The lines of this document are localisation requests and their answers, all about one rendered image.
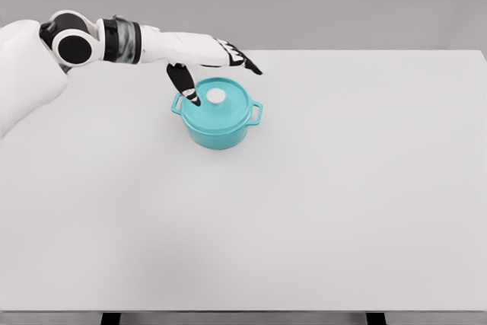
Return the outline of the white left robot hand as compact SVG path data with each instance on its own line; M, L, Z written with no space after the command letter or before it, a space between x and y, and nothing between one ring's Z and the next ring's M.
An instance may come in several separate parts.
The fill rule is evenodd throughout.
M226 40L199 33L175 33L177 43L166 58L167 74L177 91L199 107L201 100L189 65L207 68L243 66L256 75L263 72L240 49Z

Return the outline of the teal pot lid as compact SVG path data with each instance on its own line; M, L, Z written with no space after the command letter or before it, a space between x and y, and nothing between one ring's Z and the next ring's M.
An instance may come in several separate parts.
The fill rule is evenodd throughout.
M208 92L213 89L224 92L222 102L212 103L208 99ZM180 104L183 121L195 130L210 134L230 131L251 116L253 101L247 91L234 80L222 77L203 79L196 84L196 92L201 102L199 107L186 98Z

